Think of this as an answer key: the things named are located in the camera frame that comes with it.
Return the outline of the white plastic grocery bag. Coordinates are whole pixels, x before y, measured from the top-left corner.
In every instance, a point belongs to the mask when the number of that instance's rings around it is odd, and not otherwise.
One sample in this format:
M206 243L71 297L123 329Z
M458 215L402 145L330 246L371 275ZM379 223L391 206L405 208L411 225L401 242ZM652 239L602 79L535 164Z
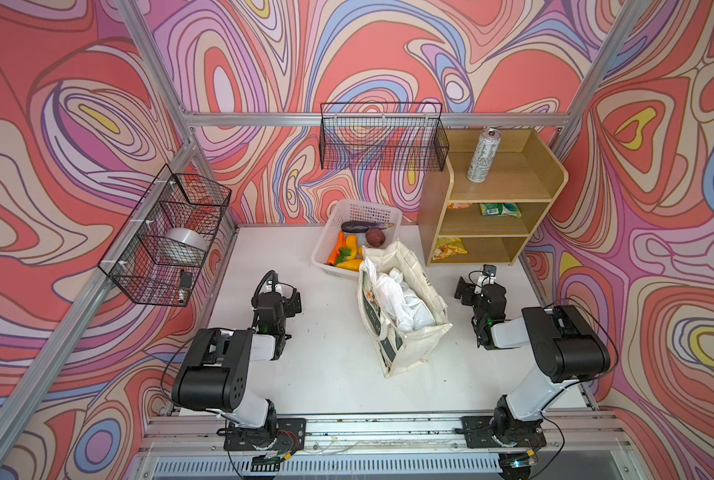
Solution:
M379 272L372 276L372 282L379 307L401 332L410 333L435 324L429 307L410 288L399 269Z

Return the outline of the cream canvas tote bag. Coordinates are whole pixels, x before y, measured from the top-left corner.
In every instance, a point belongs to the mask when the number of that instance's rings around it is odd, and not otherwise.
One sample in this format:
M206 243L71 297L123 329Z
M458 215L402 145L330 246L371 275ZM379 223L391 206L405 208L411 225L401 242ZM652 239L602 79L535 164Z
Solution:
M397 240L366 248L358 270L360 317L386 378L427 362L452 329L448 306L415 253Z

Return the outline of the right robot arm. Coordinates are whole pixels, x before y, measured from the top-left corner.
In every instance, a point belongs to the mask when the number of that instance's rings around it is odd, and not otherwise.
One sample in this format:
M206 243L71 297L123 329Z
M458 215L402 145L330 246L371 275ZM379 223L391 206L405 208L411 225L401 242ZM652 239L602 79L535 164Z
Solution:
M572 305L526 307L505 317L506 289L459 278L454 298L473 309L477 345L490 351L527 347L534 366L491 416L466 416L458 432L470 448L541 448L544 410L568 388L592 381L612 366L609 348Z

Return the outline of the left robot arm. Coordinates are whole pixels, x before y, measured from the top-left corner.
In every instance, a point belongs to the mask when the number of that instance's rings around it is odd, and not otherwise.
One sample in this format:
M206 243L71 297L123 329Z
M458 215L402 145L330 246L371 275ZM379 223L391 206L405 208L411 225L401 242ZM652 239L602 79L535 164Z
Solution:
M291 335L287 320L302 312L300 292L268 271L251 298L253 319L247 329L202 329L189 349L171 387L175 406L223 419L220 432L231 451L301 449L306 421L278 420L272 400L251 391L250 365L281 358Z

